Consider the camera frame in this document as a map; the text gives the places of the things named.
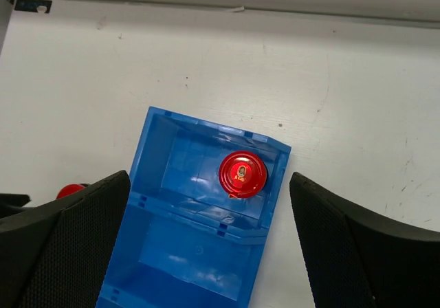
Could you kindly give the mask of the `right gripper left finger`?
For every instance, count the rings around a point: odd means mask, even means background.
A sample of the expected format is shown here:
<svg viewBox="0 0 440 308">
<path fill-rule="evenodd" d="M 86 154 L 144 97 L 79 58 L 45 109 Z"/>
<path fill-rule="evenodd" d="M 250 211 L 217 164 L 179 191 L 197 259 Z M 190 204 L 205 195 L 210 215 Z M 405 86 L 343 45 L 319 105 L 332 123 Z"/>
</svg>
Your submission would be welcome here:
<svg viewBox="0 0 440 308">
<path fill-rule="evenodd" d="M 1 217 L 1 306 L 95 307 L 130 186 L 121 170 Z"/>
</svg>

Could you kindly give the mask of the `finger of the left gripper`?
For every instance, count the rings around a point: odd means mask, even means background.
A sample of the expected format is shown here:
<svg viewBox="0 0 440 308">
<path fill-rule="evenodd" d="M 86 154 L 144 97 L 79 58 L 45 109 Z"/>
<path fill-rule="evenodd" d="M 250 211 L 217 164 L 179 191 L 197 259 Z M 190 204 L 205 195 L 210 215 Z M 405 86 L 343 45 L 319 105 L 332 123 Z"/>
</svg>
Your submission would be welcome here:
<svg viewBox="0 0 440 308">
<path fill-rule="evenodd" d="M 29 210 L 28 207 L 25 207 L 29 202 L 31 202 L 29 195 L 1 193 L 0 217 L 9 217 Z"/>
</svg>

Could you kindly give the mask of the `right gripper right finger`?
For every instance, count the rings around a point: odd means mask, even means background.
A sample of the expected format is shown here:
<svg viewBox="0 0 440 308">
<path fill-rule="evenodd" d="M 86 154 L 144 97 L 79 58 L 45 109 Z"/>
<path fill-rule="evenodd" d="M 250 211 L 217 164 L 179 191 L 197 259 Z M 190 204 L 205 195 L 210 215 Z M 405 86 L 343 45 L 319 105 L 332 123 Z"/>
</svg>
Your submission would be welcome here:
<svg viewBox="0 0 440 308">
<path fill-rule="evenodd" d="M 293 173 L 291 206 L 316 307 L 438 307 L 439 233 Z"/>
</svg>

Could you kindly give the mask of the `red-lid sauce jar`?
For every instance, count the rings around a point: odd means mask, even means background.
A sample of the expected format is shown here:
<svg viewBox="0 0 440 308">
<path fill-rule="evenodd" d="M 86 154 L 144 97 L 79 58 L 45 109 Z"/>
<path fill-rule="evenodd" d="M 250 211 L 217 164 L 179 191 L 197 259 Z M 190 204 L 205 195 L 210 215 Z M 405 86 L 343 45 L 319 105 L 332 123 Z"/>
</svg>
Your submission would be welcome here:
<svg viewBox="0 0 440 308">
<path fill-rule="evenodd" d="M 61 188 L 61 190 L 58 192 L 56 196 L 56 199 L 62 199 L 66 196 L 77 193 L 78 191 L 81 191 L 88 186 L 89 184 L 68 184 L 63 188 Z"/>
<path fill-rule="evenodd" d="M 257 195 L 267 178 L 263 160 L 249 151 L 227 155 L 219 167 L 219 183 L 230 198 L 247 199 Z"/>
</svg>

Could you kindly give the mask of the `middle blue storage bin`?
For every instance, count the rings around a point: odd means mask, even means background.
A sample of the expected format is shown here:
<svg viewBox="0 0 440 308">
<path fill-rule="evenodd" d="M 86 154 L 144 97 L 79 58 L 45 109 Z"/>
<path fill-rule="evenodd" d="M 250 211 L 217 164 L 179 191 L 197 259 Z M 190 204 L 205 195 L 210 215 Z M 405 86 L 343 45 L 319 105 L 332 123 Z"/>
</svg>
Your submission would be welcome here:
<svg viewBox="0 0 440 308">
<path fill-rule="evenodd" d="M 126 206 L 97 307 L 247 307 L 265 238 Z"/>
</svg>

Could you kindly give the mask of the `blue storage bin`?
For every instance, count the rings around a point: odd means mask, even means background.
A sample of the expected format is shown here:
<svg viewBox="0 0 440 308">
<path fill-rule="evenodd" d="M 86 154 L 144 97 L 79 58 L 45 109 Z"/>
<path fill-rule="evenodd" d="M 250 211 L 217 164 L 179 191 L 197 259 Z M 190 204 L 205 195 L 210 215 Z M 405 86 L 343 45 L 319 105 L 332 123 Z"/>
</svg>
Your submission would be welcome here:
<svg viewBox="0 0 440 308">
<path fill-rule="evenodd" d="M 219 180 L 222 161 L 236 151 L 257 155 L 267 170 L 264 187 L 248 198 L 233 198 Z M 265 135 L 150 107 L 130 171 L 129 203 L 238 237 L 264 237 L 290 152 Z"/>
<path fill-rule="evenodd" d="M 97 307 L 247 307 L 265 238 L 126 206 Z"/>
</svg>

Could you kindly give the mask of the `far blue storage bin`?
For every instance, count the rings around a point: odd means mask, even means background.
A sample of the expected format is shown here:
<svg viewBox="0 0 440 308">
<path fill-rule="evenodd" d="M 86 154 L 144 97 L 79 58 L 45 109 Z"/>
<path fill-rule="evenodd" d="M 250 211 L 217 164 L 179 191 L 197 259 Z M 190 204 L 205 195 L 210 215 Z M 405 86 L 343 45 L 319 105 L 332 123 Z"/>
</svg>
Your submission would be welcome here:
<svg viewBox="0 0 440 308">
<path fill-rule="evenodd" d="M 257 155 L 267 170 L 264 187 L 248 198 L 233 198 L 219 180 L 222 161 L 236 151 Z M 264 237 L 290 152 L 265 135 L 150 107 L 130 171 L 129 203 L 238 237 Z"/>
</svg>

